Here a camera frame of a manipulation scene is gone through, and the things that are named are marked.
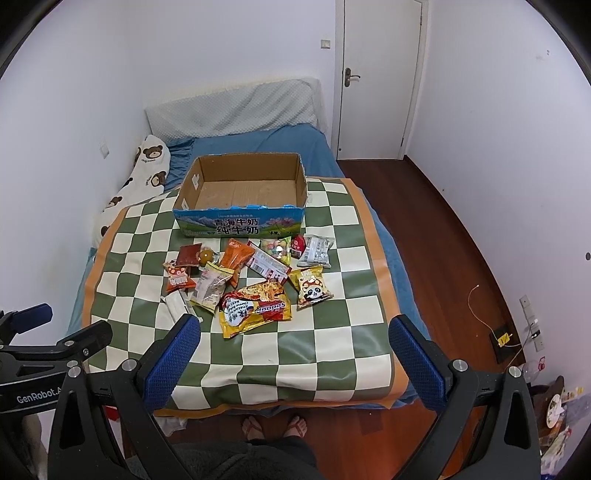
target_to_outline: blue gripper pad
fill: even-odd
[[[144,406],[150,413],[164,408],[200,340],[199,320],[191,316],[146,376]]]
[[[15,312],[10,320],[10,327],[17,333],[25,333],[41,325],[49,323],[53,311],[47,303],[41,303],[20,312]]]
[[[388,340],[425,408],[441,413],[447,403],[445,381],[399,318],[390,322]]]

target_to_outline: white pillow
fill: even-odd
[[[111,199],[96,222],[93,235],[95,248],[99,247],[107,229],[124,207],[156,197],[164,191],[170,168],[170,151],[162,140],[148,135],[138,147],[134,164],[129,179]]]

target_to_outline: cardboard box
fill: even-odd
[[[173,213],[185,236],[280,238],[300,233],[308,197],[296,153],[199,157]]]

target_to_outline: door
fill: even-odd
[[[398,158],[420,31],[415,0],[345,0],[339,160]]]

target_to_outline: door frame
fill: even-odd
[[[414,73],[413,93],[410,100],[410,108],[402,145],[398,151],[398,158],[402,159],[406,153],[408,141],[413,132],[413,122],[417,110],[418,97],[421,87],[421,79],[426,60],[427,33],[429,22],[429,0],[414,0],[421,4],[421,25],[418,38],[417,68]],[[336,29],[335,29],[335,98],[333,107],[333,128],[330,138],[330,149],[335,158],[338,158],[339,135],[340,135],[340,114],[343,100],[343,75],[345,69],[345,0],[336,0]]]

